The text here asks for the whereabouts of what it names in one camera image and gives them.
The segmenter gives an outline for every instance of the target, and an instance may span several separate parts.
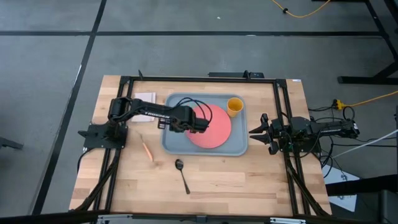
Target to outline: plastic tray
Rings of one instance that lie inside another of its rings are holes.
[[[165,105],[174,106],[184,97],[200,100],[207,104],[217,105],[226,110],[227,101],[232,97],[238,97],[243,101],[244,108],[234,118],[231,118],[231,134],[224,144],[213,148],[204,149],[194,145],[185,134],[171,132],[166,128],[162,132],[163,148],[171,154],[207,155],[207,156],[241,156],[248,149],[248,126],[246,122],[246,105],[243,98],[235,94],[212,93],[172,93],[167,97]],[[192,108],[197,105],[189,102],[185,105]]]

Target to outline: metal spoon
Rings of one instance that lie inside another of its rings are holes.
[[[182,174],[182,168],[184,168],[184,163],[182,162],[181,159],[177,159],[175,161],[175,168],[177,168],[181,172],[182,179],[184,181],[185,191],[186,191],[187,194],[190,194],[191,191],[189,191],[189,188],[188,188],[188,185],[187,185],[187,183],[185,181],[184,175]]]

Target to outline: pink plate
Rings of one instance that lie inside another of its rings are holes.
[[[201,105],[202,109],[206,114],[206,119],[210,119],[209,109]],[[186,135],[195,145],[202,148],[215,148],[222,145],[231,134],[231,120],[225,110],[221,109],[216,105],[209,105],[211,111],[213,112],[213,119],[211,120],[209,126],[204,133],[190,133],[186,131]],[[201,109],[197,106],[193,109],[197,115],[197,118],[203,118],[203,113]]]

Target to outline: yellow cup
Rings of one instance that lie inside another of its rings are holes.
[[[243,101],[237,97],[232,97],[227,102],[227,111],[230,117],[235,117],[243,109]]]

